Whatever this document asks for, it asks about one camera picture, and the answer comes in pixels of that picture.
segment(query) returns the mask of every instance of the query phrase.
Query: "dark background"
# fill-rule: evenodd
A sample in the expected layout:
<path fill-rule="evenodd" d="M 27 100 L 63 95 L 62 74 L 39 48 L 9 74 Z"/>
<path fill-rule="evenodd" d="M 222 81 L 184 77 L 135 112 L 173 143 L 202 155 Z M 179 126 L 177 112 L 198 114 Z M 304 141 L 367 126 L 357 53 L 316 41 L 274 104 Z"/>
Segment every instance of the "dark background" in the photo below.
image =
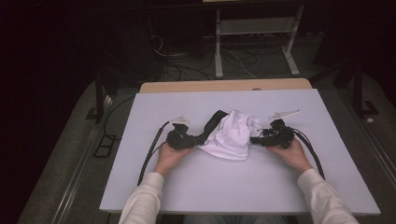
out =
<path fill-rule="evenodd" d="M 98 72 L 113 92 L 120 82 L 138 86 L 159 75 L 150 50 L 149 15 L 88 10 L 106 6 L 106 1 L 1 2 L 2 223 L 17 222 L 78 97 Z M 327 31 L 318 64 L 331 66 L 358 52 L 365 71 L 395 104 L 394 11 L 391 1 L 306 6 L 299 32 Z M 160 13 L 155 34 L 188 46 L 200 41 L 199 34 L 213 32 L 213 15 Z"/>

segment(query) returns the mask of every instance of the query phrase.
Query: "crumpled fabric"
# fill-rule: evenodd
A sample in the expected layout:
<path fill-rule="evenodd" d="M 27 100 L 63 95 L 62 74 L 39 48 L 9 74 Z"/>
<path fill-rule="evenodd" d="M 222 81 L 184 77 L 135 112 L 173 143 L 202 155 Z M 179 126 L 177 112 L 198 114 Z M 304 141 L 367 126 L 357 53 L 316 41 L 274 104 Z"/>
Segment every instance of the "crumpled fabric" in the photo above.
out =
<path fill-rule="evenodd" d="M 198 148 L 215 157 L 243 161 L 248 157 L 250 136 L 259 136 L 261 129 L 258 119 L 248 113 L 233 110 Z"/>

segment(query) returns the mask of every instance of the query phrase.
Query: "person's left hand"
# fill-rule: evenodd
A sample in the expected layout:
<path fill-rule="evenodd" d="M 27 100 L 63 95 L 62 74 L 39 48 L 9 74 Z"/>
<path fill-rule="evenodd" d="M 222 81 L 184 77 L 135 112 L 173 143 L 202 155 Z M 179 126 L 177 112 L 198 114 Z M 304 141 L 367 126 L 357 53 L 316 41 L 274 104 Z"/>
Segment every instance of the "person's left hand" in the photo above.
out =
<path fill-rule="evenodd" d="M 158 156 L 157 165 L 154 168 L 154 172 L 162 176 L 166 176 L 169 171 L 174 168 L 183 157 L 192 152 L 192 150 L 193 147 L 175 150 L 165 142 L 160 147 L 160 154 Z"/>

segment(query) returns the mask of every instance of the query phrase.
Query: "white shirt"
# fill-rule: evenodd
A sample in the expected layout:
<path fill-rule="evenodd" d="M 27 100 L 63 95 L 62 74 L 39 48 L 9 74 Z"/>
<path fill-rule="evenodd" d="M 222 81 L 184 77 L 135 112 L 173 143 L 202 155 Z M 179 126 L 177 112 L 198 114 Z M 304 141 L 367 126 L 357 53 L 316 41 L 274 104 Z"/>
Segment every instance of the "white shirt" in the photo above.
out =
<path fill-rule="evenodd" d="M 297 184 L 304 193 L 315 224 L 359 223 L 334 188 L 316 170 L 305 171 Z M 162 189 L 161 175 L 146 174 L 125 204 L 120 224 L 154 224 L 160 210 Z"/>

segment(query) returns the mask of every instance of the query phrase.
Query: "sleeve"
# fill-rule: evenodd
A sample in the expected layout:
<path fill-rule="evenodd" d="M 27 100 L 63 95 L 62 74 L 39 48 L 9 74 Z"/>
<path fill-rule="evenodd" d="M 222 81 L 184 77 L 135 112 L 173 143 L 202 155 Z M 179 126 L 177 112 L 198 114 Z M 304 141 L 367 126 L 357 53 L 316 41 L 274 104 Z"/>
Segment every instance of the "sleeve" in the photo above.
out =
<path fill-rule="evenodd" d="M 359 223 L 335 189 L 315 169 L 305 171 L 297 183 L 304 193 L 315 224 Z"/>
<path fill-rule="evenodd" d="M 155 223 L 163 196 L 162 190 L 163 177 L 160 174 L 145 174 L 141 184 L 134 189 L 122 209 L 119 223 Z"/>

